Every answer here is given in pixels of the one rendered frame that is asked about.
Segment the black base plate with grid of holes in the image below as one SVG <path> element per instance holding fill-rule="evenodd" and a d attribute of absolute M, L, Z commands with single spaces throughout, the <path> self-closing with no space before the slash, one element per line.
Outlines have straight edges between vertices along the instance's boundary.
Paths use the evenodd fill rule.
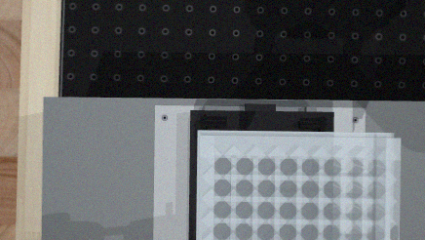
<path fill-rule="evenodd" d="M 58 96 L 425 101 L 425 0 L 61 0 Z"/>

